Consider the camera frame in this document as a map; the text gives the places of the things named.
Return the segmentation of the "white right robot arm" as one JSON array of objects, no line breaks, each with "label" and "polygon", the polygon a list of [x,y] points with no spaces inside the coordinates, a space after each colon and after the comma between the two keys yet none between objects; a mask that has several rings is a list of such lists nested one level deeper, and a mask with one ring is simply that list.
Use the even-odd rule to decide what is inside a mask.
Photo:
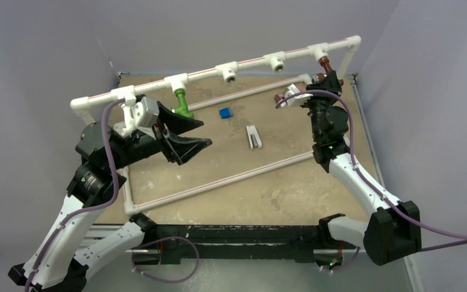
[{"label": "white right robot arm", "polygon": [[346,242],[363,248],[376,265],[382,266],[421,251],[420,227],[411,220],[420,219],[418,206],[402,202],[384,190],[363,168],[353,153],[353,119],[347,105],[337,106],[342,85],[337,73],[330,71],[306,87],[310,93],[308,109],[313,135],[314,160],[335,177],[368,213],[368,222],[352,220],[343,214],[320,220],[318,242],[330,248]]}]

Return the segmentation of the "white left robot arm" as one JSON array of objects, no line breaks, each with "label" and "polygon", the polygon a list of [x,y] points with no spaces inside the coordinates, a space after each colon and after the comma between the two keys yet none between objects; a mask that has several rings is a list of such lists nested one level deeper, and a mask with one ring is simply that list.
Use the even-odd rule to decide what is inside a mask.
[{"label": "white left robot arm", "polygon": [[9,278],[26,291],[81,291],[97,271],[126,250],[163,244],[156,224],[137,214],[115,233],[88,248],[80,246],[126,183],[120,169],[158,153],[168,162],[183,165],[212,144],[208,138],[184,136],[203,126],[202,121],[176,114],[149,98],[137,104],[140,127],[122,136],[108,123],[115,106],[117,102],[109,103],[100,121],[82,131],[76,146],[81,165],[66,189],[55,222],[33,256],[9,270]]}]

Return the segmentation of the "brown water faucet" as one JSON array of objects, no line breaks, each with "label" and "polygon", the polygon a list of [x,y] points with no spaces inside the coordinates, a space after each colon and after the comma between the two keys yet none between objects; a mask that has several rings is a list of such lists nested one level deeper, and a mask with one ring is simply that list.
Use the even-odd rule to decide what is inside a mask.
[{"label": "brown water faucet", "polygon": [[328,57],[322,57],[318,63],[324,69],[324,73],[316,74],[316,78],[313,80],[313,84],[320,84],[324,86],[328,85],[332,87],[341,87],[344,84],[344,81],[337,77],[337,72],[331,67]]}]

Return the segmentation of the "white PVC pipe frame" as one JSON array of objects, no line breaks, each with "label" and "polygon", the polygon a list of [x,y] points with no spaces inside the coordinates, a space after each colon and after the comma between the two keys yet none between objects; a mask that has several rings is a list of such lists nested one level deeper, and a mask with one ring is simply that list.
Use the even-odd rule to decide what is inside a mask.
[{"label": "white PVC pipe frame", "polygon": [[[142,85],[129,85],[110,92],[79,97],[71,101],[74,113],[86,123],[93,121],[90,110],[98,105],[132,99],[135,93],[154,94],[168,100],[169,89],[184,89],[189,111],[204,122],[195,130],[212,140],[196,160],[182,170],[170,170],[160,159],[136,162],[125,168],[129,178],[123,188],[123,209],[134,215],[155,210],[162,212],[169,205],[191,213],[205,206],[232,203],[245,209],[277,207],[289,204],[291,195],[314,190],[310,178],[317,174],[313,154],[305,148],[305,121],[298,111],[278,113],[271,94],[291,84],[309,85],[308,74],[276,80],[267,77],[246,77],[239,91],[220,85],[224,71],[238,72],[262,65],[278,65],[293,58],[313,56],[317,60],[334,50],[345,49],[339,70],[344,74],[361,44],[358,35],[330,43],[310,45],[287,52],[271,53],[251,60],[221,64],[189,74],[172,75]],[[233,116],[222,119],[219,110],[229,107]],[[246,127],[255,125],[262,148],[251,150]]]}]

